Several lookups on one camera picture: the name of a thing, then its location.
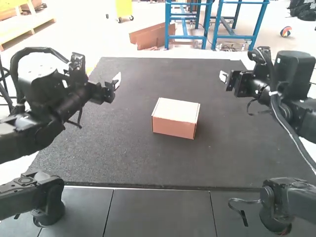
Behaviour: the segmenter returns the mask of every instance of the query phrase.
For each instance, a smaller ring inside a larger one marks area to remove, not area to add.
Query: black cable
[[[1,73],[1,78],[2,78],[2,81],[3,81],[4,89],[6,90],[7,93],[9,93],[8,87],[7,87],[6,81],[5,81],[4,67],[2,66],[1,55],[0,55],[0,73]]]
[[[280,108],[279,108],[279,95],[277,92],[277,79],[276,79],[276,72],[273,66],[273,63],[271,61],[271,58],[266,53],[261,53],[259,50],[257,50],[262,57],[265,59],[267,67],[269,69],[269,75],[270,75],[270,89],[271,89],[271,109],[278,120],[278,122],[281,124],[281,126],[285,129],[285,131],[289,134],[290,138],[296,145],[298,151],[302,155],[302,157],[307,161],[307,163],[316,170],[316,162],[313,160],[313,158],[310,156],[310,154],[306,151],[306,148],[304,147],[303,143],[301,142],[299,136],[296,134],[295,130],[288,124],[288,122],[285,120],[285,118],[282,116]]]
[[[241,217],[242,219],[244,219],[244,213],[242,213],[242,211],[238,210],[237,208],[233,207],[233,205],[231,204],[231,202],[241,202],[241,203],[245,203],[245,204],[259,204],[261,203],[261,200],[258,199],[258,200],[251,200],[251,201],[247,201],[247,200],[243,200],[243,199],[240,199],[240,198],[231,198],[228,200],[228,207],[237,212]]]
[[[9,96],[10,99],[16,99],[16,96]]]

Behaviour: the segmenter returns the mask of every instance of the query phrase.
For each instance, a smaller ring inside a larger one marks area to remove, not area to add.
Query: white floor
[[[153,57],[161,55],[164,57],[189,56],[193,58],[229,57],[237,59],[241,57],[239,53],[228,55],[221,52],[212,52],[210,51],[210,43],[207,43],[208,50],[191,49],[192,46],[186,45],[169,51],[137,52],[135,45],[129,42],[128,33],[164,22],[164,3],[134,2],[134,21],[129,21],[127,18],[122,24],[118,24],[114,20],[106,20],[105,18],[105,14],[111,12],[111,9],[109,9],[110,0],[90,0],[89,3],[76,0],[46,0],[44,2],[48,5],[47,10],[55,12],[57,22],[43,28],[31,37],[22,36],[6,44],[6,50],[1,53],[4,66],[8,67],[11,56],[25,46],[49,46],[68,58],[72,51],[83,53],[86,55],[88,67],[95,65],[101,56],[106,55],[144,53],[153,55]],[[214,3],[212,8],[212,15],[216,14],[217,2]],[[316,56],[316,31],[314,31],[316,22],[304,22],[297,18],[287,18],[289,16],[289,10],[286,9],[288,5],[289,0],[271,1],[256,45],[270,46],[273,58],[279,50],[300,50]],[[234,15],[235,7],[233,4],[227,4],[223,8],[222,15]],[[259,11],[259,5],[242,5],[236,33],[252,34]],[[279,34],[285,26],[293,28],[291,36],[288,38],[282,38]],[[209,30],[208,38],[210,41],[212,41],[213,27],[214,25]],[[191,34],[201,34],[203,29],[190,32]],[[220,27],[220,32],[225,33],[224,27]],[[43,62],[63,67],[52,56],[34,54],[21,60],[20,71],[23,73],[24,70],[34,68]],[[316,73],[313,74],[313,81],[316,82]],[[316,94],[314,87],[310,91],[310,95],[312,94]],[[0,118],[7,114],[7,108],[0,107]],[[305,144],[309,152],[314,151],[311,155],[316,158],[316,146],[309,142],[305,142]],[[8,182],[26,171],[34,158],[35,155],[32,155],[0,165],[0,184]]]

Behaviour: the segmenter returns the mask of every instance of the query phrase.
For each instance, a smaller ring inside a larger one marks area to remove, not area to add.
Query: blue shelving rack
[[[235,12],[235,16],[222,16],[222,8],[223,8],[223,4],[237,4],[237,8],[236,8],[236,12]],[[210,16],[208,19],[205,18],[204,20],[204,27],[208,27],[209,26],[209,19],[216,19],[215,20],[215,27],[214,27],[214,35],[213,35],[213,41],[212,41],[212,46],[211,49],[215,50],[216,48],[216,42],[217,39],[244,39],[244,40],[251,40],[251,44],[249,45],[248,50],[252,50],[255,42],[257,40],[258,37],[258,33],[260,30],[260,26],[267,8],[267,5],[269,4],[269,0],[263,0],[263,1],[242,1],[242,0],[238,0],[238,1],[227,1],[227,0],[219,0],[218,3],[218,9],[217,9],[217,14],[216,16]],[[253,31],[253,34],[250,36],[243,36],[243,35],[236,35],[234,32],[234,29],[236,28],[236,24],[237,24],[237,19],[239,16],[239,11],[240,11],[240,6],[241,4],[261,4],[261,10],[257,19],[257,23],[255,26],[255,29]],[[233,20],[233,25],[232,27],[230,27],[229,23],[226,20]],[[220,25],[220,23],[223,24],[223,26],[226,28],[227,32],[229,33],[229,35],[219,35],[218,34],[218,27]]]
[[[207,34],[208,34],[208,28],[209,28],[209,20],[211,16],[211,8],[212,8],[213,0],[207,0],[206,3],[201,3],[201,0],[198,0],[197,2],[172,2],[171,0],[166,0],[165,2],[165,42],[164,47],[166,49],[169,49],[169,40],[170,39],[189,39],[189,40],[202,40],[202,49],[206,48],[206,42],[207,42]],[[172,13],[171,12],[171,6],[172,5],[179,5],[181,9],[181,13]],[[193,6],[197,5],[197,12],[193,13],[192,9],[191,12],[185,12],[183,6]],[[206,5],[206,11],[205,11],[205,18],[206,20],[204,27],[204,34],[203,36],[190,36],[188,35],[188,29],[187,29],[187,20],[195,21],[195,29],[198,29],[198,21],[199,21],[199,15],[201,6]],[[183,28],[183,35],[169,35],[168,29],[169,24],[172,20],[181,20],[182,21],[182,28]]]

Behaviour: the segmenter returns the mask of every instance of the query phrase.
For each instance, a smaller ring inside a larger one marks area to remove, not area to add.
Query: cardboard box
[[[153,132],[194,139],[200,104],[159,98],[152,114]]]
[[[139,31],[129,33],[130,42],[137,45],[138,50],[151,47],[164,46],[164,29],[165,23],[150,26]],[[169,25],[169,35],[176,33],[175,23]]]

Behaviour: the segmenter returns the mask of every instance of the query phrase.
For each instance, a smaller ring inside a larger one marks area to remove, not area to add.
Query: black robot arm
[[[19,60],[33,52],[51,53],[69,66],[63,74],[52,66],[18,75]],[[111,103],[120,79],[94,83],[85,73],[85,57],[72,53],[67,60],[51,48],[31,47],[11,59],[10,74],[17,93],[17,105],[11,115],[0,120],[0,164],[30,155],[49,146],[68,122],[81,128],[82,108],[90,101]],[[30,105],[25,111],[24,103]],[[69,119],[79,111],[78,121]],[[0,221],[31,211],[34,223],[49,226],[64,215],[61,201],[64,181],[47,171],[24,173],[0,186]]]
[[[52,66],[18,75],[18,61],[32,52],[52,53],[69,65],[63,74]],[[0,164],[33,154],[49,146],[68,122],[81,128],[82,108],[90,101],[111,103],[120,81],[94,83],[85,73],[84,55],[73,53],[68,61],[51,48],[25,48],[11,59],[10,73],[17,93],[11,115],[0,120]],[[25,111],[28,102],[30,110]],[[69,119],[79,111],[77,123]]]
[[[316,187],[305,180],[287,177],[266,180],[260,200],[260,219],[271,232],[288,234],[295,217],[316,224]]]
[[[253,101],[268,106],[268,112],[316,170],[316,162],[299,139],[301,136],[316,143],[316,100],[307,97],[315,58],[303,52],[280,51],[273,65],[269,47],[258,47],[248,52],[248,57],[256,62],[254,70],[232,71],[225,81],[226,91],[234,90],[236,97],[253,97],[247,110]],[[316,224],[316,187],[304,180],[288,177],[266,180],[260,191],[260,202],[260,219],[275,234],[288,234],[295,217]]]
[[[273,66],[269,55],[268,47],[248,52],[256,62],[254,70],[232,71],[226,91],[234,90],[236,97],[253,97],[250,102],[257,100],[268,106],[303,158],[316,170],[316,162],[299,139],[301,136],[316,143],[316,99],[307,97],[316,60],[308,53],[280,51]]]

